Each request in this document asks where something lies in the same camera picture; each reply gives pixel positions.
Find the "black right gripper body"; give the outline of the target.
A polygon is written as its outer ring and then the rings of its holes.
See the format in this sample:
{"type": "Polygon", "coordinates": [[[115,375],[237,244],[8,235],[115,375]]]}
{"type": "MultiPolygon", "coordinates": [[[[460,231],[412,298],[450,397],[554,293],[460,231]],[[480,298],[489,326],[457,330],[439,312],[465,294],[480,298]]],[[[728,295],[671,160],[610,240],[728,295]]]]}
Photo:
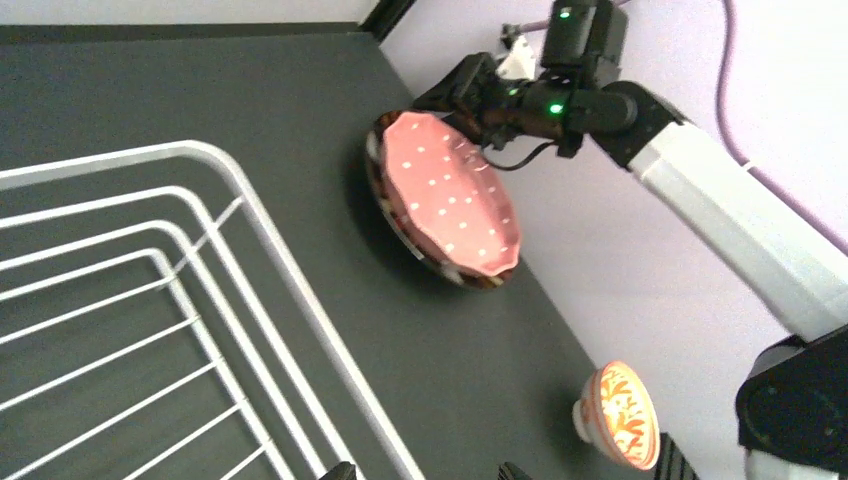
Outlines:
{"type": "Polygon", "coordinates": [[[481,147],[504,147],[519,130],[503,115],[518,106],[529,85],[497,73],[489,53],[465,56],[441,81],[412,102],[416,111],[439,113],[443,121],[481,147]]]}

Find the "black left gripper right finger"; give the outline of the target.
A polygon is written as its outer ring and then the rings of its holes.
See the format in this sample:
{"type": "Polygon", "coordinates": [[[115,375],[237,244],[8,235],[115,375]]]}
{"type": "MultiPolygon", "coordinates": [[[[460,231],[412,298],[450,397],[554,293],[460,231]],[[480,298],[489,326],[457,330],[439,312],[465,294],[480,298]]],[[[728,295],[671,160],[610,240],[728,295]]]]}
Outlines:
{"type": "Polygon", "coordinates": [[[516,464],[504,462],[498,467],[498,480],[532,480],[532,477],[516,464]]]}

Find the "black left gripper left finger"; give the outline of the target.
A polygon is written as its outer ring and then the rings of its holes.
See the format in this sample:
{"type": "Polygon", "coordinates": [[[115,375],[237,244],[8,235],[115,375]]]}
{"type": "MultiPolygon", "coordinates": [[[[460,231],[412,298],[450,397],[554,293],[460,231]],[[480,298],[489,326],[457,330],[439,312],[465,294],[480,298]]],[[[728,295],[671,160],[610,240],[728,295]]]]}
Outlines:
{"type": "Polygon", "coordinates": [[[357,466],[348,461],[342,461],[330,468],[318,480],[357,480],[357,466]]]}

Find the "white wire dish rack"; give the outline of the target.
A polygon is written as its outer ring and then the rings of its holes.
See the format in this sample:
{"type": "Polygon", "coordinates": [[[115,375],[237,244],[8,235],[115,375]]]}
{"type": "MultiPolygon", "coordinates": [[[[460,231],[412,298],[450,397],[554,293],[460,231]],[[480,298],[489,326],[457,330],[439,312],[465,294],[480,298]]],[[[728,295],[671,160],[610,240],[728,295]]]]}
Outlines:
{"type": "Polygon", "coordinates": [[[5,479],[423,470],[244,171],[178,141],[1,169],[5,479]]]}

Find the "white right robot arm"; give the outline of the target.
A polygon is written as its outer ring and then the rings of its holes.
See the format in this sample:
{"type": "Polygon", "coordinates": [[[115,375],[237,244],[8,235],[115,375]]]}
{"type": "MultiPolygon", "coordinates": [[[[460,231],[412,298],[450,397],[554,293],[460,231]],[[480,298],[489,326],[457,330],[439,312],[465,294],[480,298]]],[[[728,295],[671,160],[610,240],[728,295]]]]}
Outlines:
{"type": "Polygon", "coordinates": [[[670,208],[788,331],[736,395],[750,479],[847,475],[847,258],[764,177],[646,87],[620,79],[616,1],[556,1],[540,75],[465,57],[414,107],[444,112],[481,146],[520,135],[576,155],[590,137],[670,208]]]}

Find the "orange floral bowl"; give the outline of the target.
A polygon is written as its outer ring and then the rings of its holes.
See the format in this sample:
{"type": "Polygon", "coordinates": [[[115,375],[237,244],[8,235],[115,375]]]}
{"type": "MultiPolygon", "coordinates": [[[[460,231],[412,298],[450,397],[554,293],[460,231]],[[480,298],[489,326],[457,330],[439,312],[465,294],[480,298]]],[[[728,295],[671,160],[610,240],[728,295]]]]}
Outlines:
{"type": "Polygon", "coordinates": [[[656,466],[661,444],[656,410],[627,364],[612,361],[590,375],[573,404],[572,420],[579,438],[611,461],[639,471],[656,466]]]}

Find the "black right frame post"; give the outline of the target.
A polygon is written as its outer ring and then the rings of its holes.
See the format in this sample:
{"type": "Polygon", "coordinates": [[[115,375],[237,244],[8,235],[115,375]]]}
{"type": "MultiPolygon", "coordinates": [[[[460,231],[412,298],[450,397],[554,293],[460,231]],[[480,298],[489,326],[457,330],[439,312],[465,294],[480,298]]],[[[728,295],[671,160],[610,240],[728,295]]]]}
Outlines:
{"type": "Polygon", "coordinates": [[[415,3],[415,0],[378,0],[359,29],[382,43],[415,3]]]}

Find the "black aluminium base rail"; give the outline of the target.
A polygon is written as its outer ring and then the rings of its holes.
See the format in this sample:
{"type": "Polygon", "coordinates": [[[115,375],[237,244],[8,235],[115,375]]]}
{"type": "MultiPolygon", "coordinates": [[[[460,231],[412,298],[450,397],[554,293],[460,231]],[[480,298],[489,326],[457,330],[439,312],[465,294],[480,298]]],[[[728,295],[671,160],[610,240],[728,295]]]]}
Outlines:
{"type": "Polygon", "coordinates": [[[699,480],[691,464],[668,432],[660,434],[660,452],[653,479],[699,480]]]}

